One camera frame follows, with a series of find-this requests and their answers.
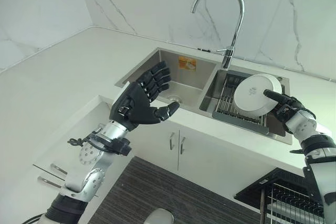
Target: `floor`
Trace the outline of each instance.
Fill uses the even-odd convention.
[[[135,157],[90,224],[143,224],[156,208],[169,210],[175,224],[257,224],[260,214]]]

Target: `cabinet handle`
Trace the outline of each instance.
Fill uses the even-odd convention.
[[[51,167],[51,168],[54,168],[54,169],[56,169],[56,170],[58,170],[58,171],[60,171],[61,173],[65,174],[65,175],[68,174],[65,170],[63,170],[62,168],[58,167],[58,166],[55,165],[54,163],[51,163],[51,164],[50,164],[50,167]]]
[[[49,181],[49,180],[47,180],[47,179],[45,179],[45,178],[42,178],[41,176],[38,176],[38,177],[37,177],[37,180],[42,181],[42,182],[44,182],[44,183],[47,183],[47,184],[49,184],[49,185],[55,186],[55,187],[57,187],[57,188],[61,188],[60,185],[57,185],[57,184],[54,183],[54,182],[51,182],[51,181]]]
[[[175,132],[173,132],[171,135],[170,135],[170,138],[169,138],[169,146],[170,146],[170,150],[172,150],[174,148],[174,144],[172,144],[172,140],[173,140],[173,136],[175,135]]]
[[[183,137],[183,138],[182,138],[182,141],[181,141],[181,151],[180,151],[181,155],[182,155],[183,152],[184,152],[184,148],[183,148],[184,141],[185,141],[185,137]]]

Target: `countertop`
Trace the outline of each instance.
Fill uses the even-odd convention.
[[[120,91],[114,84],[155,48],[200,58],[222,57],[183,46],[92,27],[0,74],[1,183],[6,185],[57,140],[60,127],[100,100]],[[336,134],[336,84],[304,74],[234,59],[233,65],[290,79],[290,92]],[[154,106],[164,103],[155,101]],[[171,121],[217,138],[217,144],[244,156],[303,175],[299,143],[284,144],[256,133],[179,109]]]

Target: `faucet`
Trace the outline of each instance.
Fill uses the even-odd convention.
[[[195,13],[197,5],[199,3],[200,0],[195,0],[192,8],[191,8],[191,13]],[[233,57],[233,53],[235,51],[235,44],[236,44],[236,39],[238,36],[238,33],[240,31],[240,27],[242,26],[242,22],[243,22],[243,18],[244,18],[244,12],[245,12],[245,5],[244,5],[244,0],[238,0],[239,1],[239,5],[240,5],[240,14],[239,14],[239,21],[237,23],[236,26],[236,31],[235,34],[233,36],[233,40],[231,43],[231,46],[228,46],[225,49],[218,49],[217,52],[223,52],[222,55],[224,55],[224,59],[222,62],[222,67],[224,68],[224,70],[228,70],[231,64],[231,60]]]

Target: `wire rack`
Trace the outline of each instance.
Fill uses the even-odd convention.
[[[268,223],[323,224],[323,207],[309,196],[278,184],[268,191]]]
[[[235,109],[235,106],[233,104],[234,93],[238,85],[244,79],[245,78],[243,77],[238,77],[230,74],[227,75],[227,78],[225,79],[223,89],[220,95],[220,99],[217,103],[216,112],[234,116],[236,118],[240,118],[244,121],[248,121],[251,123],[256,123],[258,125],[266,126],[266,115],[249,118],[240,115],[238,111]]]

